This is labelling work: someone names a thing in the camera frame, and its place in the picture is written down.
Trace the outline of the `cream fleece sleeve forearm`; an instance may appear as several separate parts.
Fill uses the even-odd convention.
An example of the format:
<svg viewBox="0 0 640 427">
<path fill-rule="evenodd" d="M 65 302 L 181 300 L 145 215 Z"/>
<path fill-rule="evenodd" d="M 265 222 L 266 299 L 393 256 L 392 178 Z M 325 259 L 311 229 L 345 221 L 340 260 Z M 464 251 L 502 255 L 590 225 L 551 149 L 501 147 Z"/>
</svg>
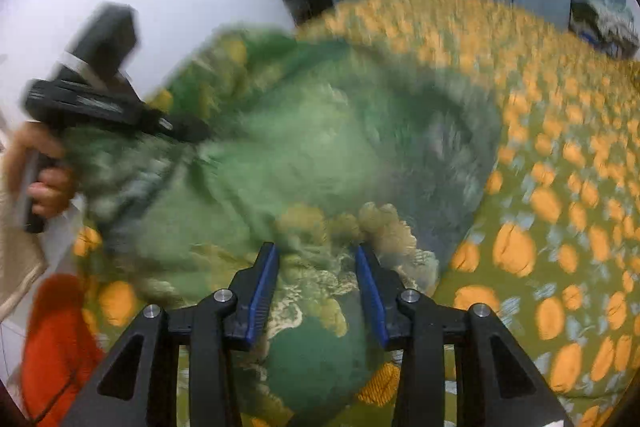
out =
<svg viewBox="0 0 640 427">
<path fill-rule="evenodd" d="M 25 122 L 1 154 L 1 320 L 14 311 L 47 268 L 37 237 L 24 232 L 14 220 L 15 193 L 28 147 L 43 137 L 38 124 Z"/>
</svg>

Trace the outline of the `person's left hand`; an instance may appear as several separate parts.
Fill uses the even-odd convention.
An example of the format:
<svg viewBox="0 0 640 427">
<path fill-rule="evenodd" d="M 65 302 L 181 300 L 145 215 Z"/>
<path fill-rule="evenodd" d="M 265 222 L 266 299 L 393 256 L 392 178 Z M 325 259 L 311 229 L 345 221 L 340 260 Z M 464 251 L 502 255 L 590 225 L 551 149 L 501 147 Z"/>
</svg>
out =
<svg viewBox="0 0 640 427">
<path fill-rule="evenodd" d="M 2 156 L 6 187 L 13 198 L 22 193 L 27 157 L 32 152 L 58 160 L 56 165 L 41 168 L 26 187 L 25 193 L 32 199 L 32 212 L 46 220 L 58 217 L 70 205 L 77 183 L 73 170 L 62 163 L 63 145 L 41 122 L 26 121 L 12 134 Z"/>
</svg>

